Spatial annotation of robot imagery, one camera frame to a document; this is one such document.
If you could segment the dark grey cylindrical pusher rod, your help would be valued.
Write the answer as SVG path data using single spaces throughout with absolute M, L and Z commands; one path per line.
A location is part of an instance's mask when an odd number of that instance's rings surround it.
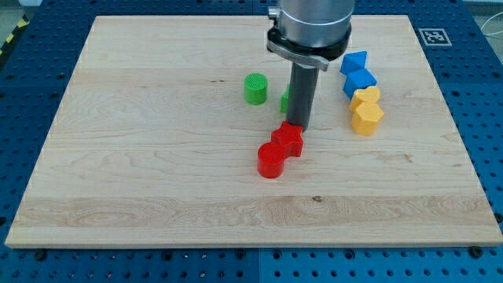
M 306 131 L 318 81 L 318 69 L 292 63 L 286 121 Z

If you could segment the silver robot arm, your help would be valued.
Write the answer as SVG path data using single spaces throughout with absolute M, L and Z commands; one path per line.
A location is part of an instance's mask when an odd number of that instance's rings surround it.
M 341 57 L 351 37 L 354 0 L 279 0 L 266 48 L 292 62 L 286 121 L 308 128 L 319 72 Z

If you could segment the black and silver clamp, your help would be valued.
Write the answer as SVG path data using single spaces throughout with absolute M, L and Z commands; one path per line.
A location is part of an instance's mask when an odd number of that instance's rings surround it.
M 267 32 L 266 48 L 278 56 L 293 63 L 317 68 L 326 72 L 329 63 L 341 57 L 347 49 L 351 37 L 351 26 L 338 42 L 324 47 L 301 46 L 288 41 L 278 28 L 272 27 Z

